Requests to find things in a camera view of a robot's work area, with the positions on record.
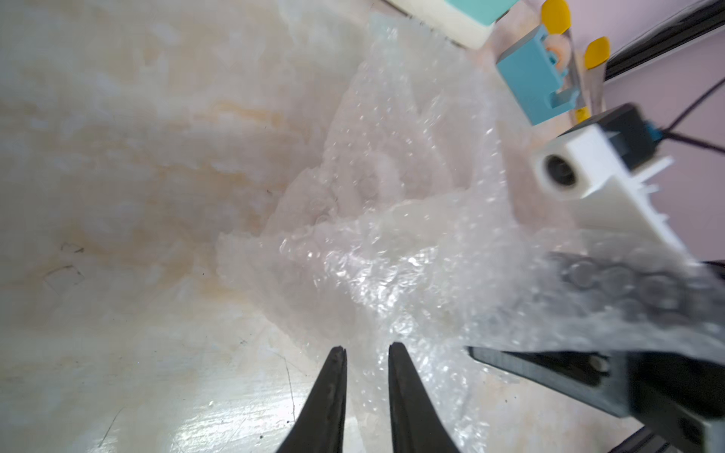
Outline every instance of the bubble wrap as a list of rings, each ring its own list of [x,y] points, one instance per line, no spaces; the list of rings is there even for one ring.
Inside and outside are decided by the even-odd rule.
[[[497,130],[511,99],[495,72],[412,21],[371,24],[321,166],[288,187],[261,236],[217,243],[223,280],[311,356],[321,363],[332,346],[347,348],[368,451],[391,449],[393,341],[470,452],[485,447],[472,403],[484,367],[464,346],[659,349],[725,362],[725,298],[712,276],[635,238],[527,234],[508,199]]]

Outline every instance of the yellow handle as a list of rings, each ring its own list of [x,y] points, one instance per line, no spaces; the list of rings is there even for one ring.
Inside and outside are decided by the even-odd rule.
[[[592,113],[589,111],[589,107],[582,107],[579,110],[574,110],[574,117],[576,118],[576,124],[579,124],[591,118]]]
[[[571,28],[571,11],[566,1],[546,0],[542,5],[542,24],[552,35],[560,35]]]
[[[584,66],[587,69],[593,69],[602,63],[606,63],[611,52],[609,38],[606,36],[593,40],[587,46],[587,52],[584,54]]]

